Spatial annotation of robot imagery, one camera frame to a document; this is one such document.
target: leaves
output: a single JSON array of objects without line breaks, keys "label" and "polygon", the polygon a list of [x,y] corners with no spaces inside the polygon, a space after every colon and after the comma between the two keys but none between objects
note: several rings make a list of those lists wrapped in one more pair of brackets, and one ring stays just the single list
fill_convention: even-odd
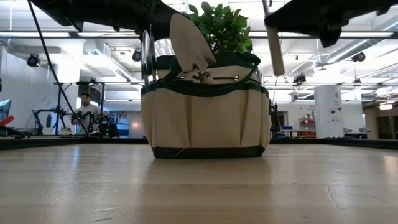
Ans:
[{"label": "leaves", "polygon": [[211,7],[207,2],[202,2],[201,8],[204,13],[199,15],[197,8],[189,5],[189,10],[193,12],[189,18],[200,29],[213,53],[252,49],[248,19],[239,15],[240,9],[232,11],[222,4]]},{"label": "leaves", "polygon": [[198,9],[194,5],[189,5],[189,10],[194,14],[199,14]]}]

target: beige canvas bag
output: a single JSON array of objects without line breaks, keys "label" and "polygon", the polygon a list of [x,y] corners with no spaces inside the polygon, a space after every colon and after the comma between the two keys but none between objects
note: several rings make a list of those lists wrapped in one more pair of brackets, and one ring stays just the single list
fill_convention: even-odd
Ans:
[{"label": "beige canvas bag", "polygon": [[[253,54],[206,53],[185,61],[177,52],[159,57],[159,79],[141,90],[144,129],[155,157],[261,156],[270,125],[268,92],[256,75],[260,60]],[[202,55],[204,68],[180,66]],[[195,79],[203,72],[211,74],[212,84]]]}]

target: man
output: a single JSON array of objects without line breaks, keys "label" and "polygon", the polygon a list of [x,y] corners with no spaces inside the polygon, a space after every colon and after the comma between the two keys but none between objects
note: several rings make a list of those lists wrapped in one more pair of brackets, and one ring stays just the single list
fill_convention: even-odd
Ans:
[{"label": "man", "polygon": [[[93,113],[94,113],[94,119],[96,119],[97,117],[100,116],[100,114],[101,114],[101,109],[100,109],[98,106],[95,106],[95,105],[90,104],[90,100],[91,100],[90,94],[88,94],[88,93],[82,93],[82,94],[80,95],[80,98],[81,98],[81,107],[78,108],[78,109],[75,111],[76,114],[79,113],[79,111],[81,111],[81,114],[82,114],[82,115],[85,115],[87,112],[93,112]],[[87,129],[87,131],[88,131],[88,126],[89,126],[89,124],[90,124],[90,117],[87,116],[87,117],[86,117],[84,120],[82,120],[81,122],[83,123],[84,127],[85,127],[85,128]],[[78,124],[79,127],[80,127],[79,121],[76,120],[76,119],[75,119],[75,120],[72,120],[72,124]],[[97,127],[98,127],[97,124],[93,124],[93,129],[94,129],[94,131],[96,131]],[[83,130],[82,127],[80,127],[80,132],[83,132],[83,133],[84,133],[84,130]]]}]

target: wooden surface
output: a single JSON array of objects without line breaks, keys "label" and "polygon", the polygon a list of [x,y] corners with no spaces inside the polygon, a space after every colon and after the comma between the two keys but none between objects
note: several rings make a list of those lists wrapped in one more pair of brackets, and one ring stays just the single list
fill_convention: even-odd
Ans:
[{"label": "wooden surface", "polygon": [[398,151],[273,145],[154,159],[148,145],[0,151],[0,223],[397,223]]}]

